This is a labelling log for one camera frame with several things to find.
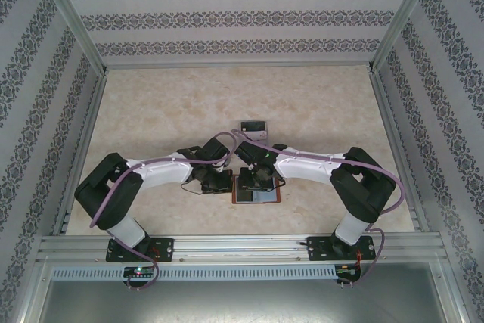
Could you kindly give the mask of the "brown leather card holder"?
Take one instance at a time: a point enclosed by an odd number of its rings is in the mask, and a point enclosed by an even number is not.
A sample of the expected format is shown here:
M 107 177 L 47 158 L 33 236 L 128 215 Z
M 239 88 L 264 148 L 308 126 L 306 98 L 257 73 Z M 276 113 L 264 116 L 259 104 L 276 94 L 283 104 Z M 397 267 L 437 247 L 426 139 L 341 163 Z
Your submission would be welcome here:
M 233 204 L 238 204 L 242 205 L 242 203 L 236 203 L 236 192 L 237 190 L 242 190 L 238 186 L 238 175 L 235 175 L 232 178 L 233 181 L 233 191 L 232 191 L 232 197 L 231 197 L 231 202 Z M 270 192 L 264 192 L 264 191 L 252 191 L 253 192 L 253 197 L 254 201 L 252 203 L 244 203 L 246 205 L 250 204 L 270 204 L 270 203 L 280 203 L 281 202 L 281 193 L 279 191 L 281 184 L 277 179 L 272 179 L 272 184 L 276 186 L 276 188 L 273 191 Z

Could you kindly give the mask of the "grey metal sheet panel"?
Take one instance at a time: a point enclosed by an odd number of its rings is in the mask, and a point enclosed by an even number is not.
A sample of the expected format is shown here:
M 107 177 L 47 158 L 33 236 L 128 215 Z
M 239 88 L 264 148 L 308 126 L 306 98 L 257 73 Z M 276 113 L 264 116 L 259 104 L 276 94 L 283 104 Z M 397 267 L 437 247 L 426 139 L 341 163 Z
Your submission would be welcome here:
M 435 290 L 330 281 L 170 281 L 131 292 L 120 282 L 56 281 L 41 323 L 457 323 Z

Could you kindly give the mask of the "aluminium mounting rail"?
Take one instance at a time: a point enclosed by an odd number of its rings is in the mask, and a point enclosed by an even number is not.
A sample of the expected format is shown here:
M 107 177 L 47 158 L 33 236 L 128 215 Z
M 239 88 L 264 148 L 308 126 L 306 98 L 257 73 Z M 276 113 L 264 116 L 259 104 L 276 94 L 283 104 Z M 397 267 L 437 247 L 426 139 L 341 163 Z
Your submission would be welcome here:
M 382 247 L 378 262 L 435 262 L 448 259 L 441 235 L 436 232 L 378 233 L 371 237 Z M 173 265 L 269 265 L 308 263 L 304 234 L 175 236 Z M 43 237 L 36 263 L 50 266 L 93 266 L 105 262 L 109 237 Z

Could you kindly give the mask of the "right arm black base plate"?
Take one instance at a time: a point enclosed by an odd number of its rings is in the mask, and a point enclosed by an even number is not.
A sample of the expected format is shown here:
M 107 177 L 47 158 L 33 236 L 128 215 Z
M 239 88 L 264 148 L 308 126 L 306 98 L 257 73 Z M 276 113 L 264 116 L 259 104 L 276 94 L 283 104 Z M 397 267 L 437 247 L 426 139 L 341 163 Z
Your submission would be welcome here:
M 348 245 L 335 236 L 309 236 L 302 245 L 307 247 L 310 261 L 369 261 L 376 257 L 370 236 L 361 236 L 354 245 Z

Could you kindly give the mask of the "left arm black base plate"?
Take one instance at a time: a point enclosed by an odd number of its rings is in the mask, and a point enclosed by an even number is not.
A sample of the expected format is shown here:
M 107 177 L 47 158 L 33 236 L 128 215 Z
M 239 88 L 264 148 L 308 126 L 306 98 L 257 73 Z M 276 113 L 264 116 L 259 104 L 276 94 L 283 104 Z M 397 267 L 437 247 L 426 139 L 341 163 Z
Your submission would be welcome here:
M 171 262 L 174 250 L 172 238 L 146 237 L 134 247 L 135 251 L 142 253 L 155 262 Z M 105 259 L 107 262 L 145 262 L 146 259 L 128 251 L 114 239 L 110 239 L 107 245 Z

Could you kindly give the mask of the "aluminium back rail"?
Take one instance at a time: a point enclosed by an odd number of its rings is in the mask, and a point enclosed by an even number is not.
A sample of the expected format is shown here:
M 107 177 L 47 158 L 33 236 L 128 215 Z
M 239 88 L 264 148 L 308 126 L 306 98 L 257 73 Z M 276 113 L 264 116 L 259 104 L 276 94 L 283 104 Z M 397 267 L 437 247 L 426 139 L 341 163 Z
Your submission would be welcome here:
M 195 62 L 164 64 L 115 64 L 106 66 L 111 70 L 161 70 L 161 69 L 194 69 L 194 68 L 238 68 L 238 67 L 369 67 L 369 61 L 260 61 L 260 62 Z

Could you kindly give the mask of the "aluminium side rail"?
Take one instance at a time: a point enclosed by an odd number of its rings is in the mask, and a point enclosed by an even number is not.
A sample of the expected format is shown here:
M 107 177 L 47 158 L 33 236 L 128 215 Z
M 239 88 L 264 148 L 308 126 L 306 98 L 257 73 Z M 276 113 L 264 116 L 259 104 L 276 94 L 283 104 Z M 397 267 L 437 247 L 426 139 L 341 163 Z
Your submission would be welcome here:
M 54 224 L 52 225 L 51 232 L 49 233 L 50 236 L 58 236 L 63 233 L 65 217 L 72 209 L 72 205 L 75 201 L 74 193 L 81 179 L 81 174 L 85 165 L 85 159 L 88 153 L 92 133 L 94 131 L 98 111 L 101 106 L 101 100 L 107 83 L 108 73 L 108 71 L 105 71 L 102 76 L 99 76 L 96 86 L 92 91 L 92 96 L 90 97 L 88 109 L 82 124 L 81 134 L 79 135 L 79 140 L 77 141 L 77 148 L 74 154 L 73 163 L 71 165 L 68 179 L 61 193 L 60 204 L 54 217 Z
M 414 183 L 410 166 L 408 165 L 405 155 L 404 145 L 400 140 L 398 126 L 393 117 L 383 84 L 379 75 L 371 70 L 369 71 L 369 78 L 382 117 L 386 136 L 389 140 L 389 146 L 392 151 L 392 157 L 395 161 L 396 170 L 405 187 L 406 201 L 414 223 L 414 228 L 416 231 L 429 232 L 430 227 L 428 226 L 424 209 L 420 202 L 418 190 Z

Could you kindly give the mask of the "aluminium frame post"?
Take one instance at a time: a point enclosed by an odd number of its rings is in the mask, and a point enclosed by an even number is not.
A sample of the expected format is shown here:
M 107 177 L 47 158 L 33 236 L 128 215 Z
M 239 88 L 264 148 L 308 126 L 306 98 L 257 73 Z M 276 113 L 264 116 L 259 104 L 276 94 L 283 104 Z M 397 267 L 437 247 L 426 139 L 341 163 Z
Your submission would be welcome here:
M 396 43 L 400 32 L 408 22 L 409 17 L 412 14 L 415 6 L 419 0 L 402 0 L 394 18 L 392 19 L 388 30 L 385 32 L 376 52 L 371 61 L 369 62 L 368 70 L 371 73 L 375 73 L 382 66 L 386 57 L 391 52 L 392 47 Z
M 79 42 L 90 64 L 94 67 L 95 72 L 98 75 L 103 76 L 107 67 L 102 61 L 102 58 L 73 3 L 71 0 L 54 0 L 54 2 L 67 25 L 73 32 L 73 35 L 76 37 L 76 40 Z

